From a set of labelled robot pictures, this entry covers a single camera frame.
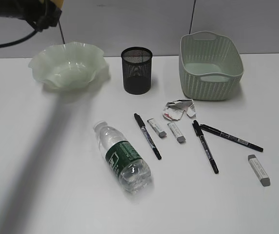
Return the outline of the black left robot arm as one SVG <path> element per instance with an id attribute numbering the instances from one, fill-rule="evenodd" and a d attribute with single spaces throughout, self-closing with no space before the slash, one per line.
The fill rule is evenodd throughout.
<path id="1" fill-rule="evenodd" d="M 35 31 L 56 27 L 64 0 L 0 0 L 0 17 L 26 21 Z"/>

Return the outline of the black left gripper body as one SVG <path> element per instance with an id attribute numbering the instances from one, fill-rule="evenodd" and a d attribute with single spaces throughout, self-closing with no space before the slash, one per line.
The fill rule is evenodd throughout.
<path id="1" fill-rule="evenodd" d="M 57 26 L 62 10 L 51 0 L 26 0 L 24 3 L 24 19 L 35 31 Z"/>

